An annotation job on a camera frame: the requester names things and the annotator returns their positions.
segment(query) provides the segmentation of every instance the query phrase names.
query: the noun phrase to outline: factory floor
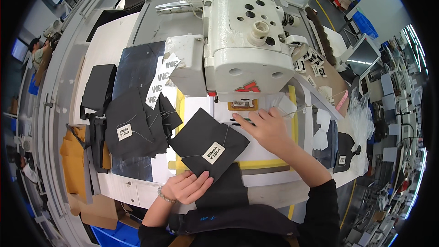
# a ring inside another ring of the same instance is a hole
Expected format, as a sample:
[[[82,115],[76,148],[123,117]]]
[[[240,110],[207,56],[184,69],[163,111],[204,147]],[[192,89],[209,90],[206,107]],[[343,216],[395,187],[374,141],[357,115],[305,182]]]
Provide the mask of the factory floor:
[[[329,2],[329,0],[310,0],[308,4],[311,8],[317,10],[317,16],[319,17],[323,26],[338,32],[345,24],[345,14],[335,7],[332,2]],[[348,46],[349,42],[347,40],[347,36],[343,34],[341,35],[345,40],[346,46]],[[354,184],[367,185],[369,183],[365,177],[358,177],[356,180],[353,180],[337,189],[338,212],[340,214],[341,225],[340,240],[343,240],[348,236],[349,231],[352,228],[352,222],[358,214],[359,208],[363,202],[365,189],[363,187],[355,187],[354,192],[352,192]]]

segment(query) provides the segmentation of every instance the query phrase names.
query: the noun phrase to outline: left hand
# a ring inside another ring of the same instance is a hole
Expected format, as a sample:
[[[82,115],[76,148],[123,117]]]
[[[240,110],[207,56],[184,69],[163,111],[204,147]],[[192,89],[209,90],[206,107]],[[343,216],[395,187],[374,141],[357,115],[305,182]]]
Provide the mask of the left hand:
[[[183,204],[191,204],[209,189],[213,178],[204,171],[198,178],[191,171],[185,171],[168,179],[162,187],[162,194],[169,199],[178,200]]]

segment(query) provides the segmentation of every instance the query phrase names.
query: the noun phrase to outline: hand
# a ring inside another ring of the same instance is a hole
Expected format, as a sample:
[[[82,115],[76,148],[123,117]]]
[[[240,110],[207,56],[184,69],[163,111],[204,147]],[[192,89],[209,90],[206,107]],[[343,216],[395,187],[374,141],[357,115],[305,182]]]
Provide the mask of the hand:
[[[284,119],[275,107],[270,108],[268,113],[264,109],[260,109],[259,113],[250,112],[249,118],[256,126],[253,126],[237,113],[233,113],[233,118],[262,147],[277,156],[283,154],[291,145],[294,145],[294,141],[288,136]]]
[[[169,178],[162,187],[162,194],[183,204],[191,204],[204,195],[212,183],[213,178],[209,178],[208,171],[204,171],[198,178],[193,172],[186,171]]]

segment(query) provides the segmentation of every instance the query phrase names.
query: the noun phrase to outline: sewing machine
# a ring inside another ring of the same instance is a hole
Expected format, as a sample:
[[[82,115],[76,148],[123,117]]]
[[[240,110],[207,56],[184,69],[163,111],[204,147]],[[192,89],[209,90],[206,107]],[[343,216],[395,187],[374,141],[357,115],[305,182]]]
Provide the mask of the sewing machine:
[[[297,26],[274,0],[179,0],[156,6],[159,15],[189,13],[202,19],[203,35],[169,37],[163,63],[180,61],[169,75],[187,97],[252,104],[293,77],[293,63],[309,48],[305,37],[286,35]]]

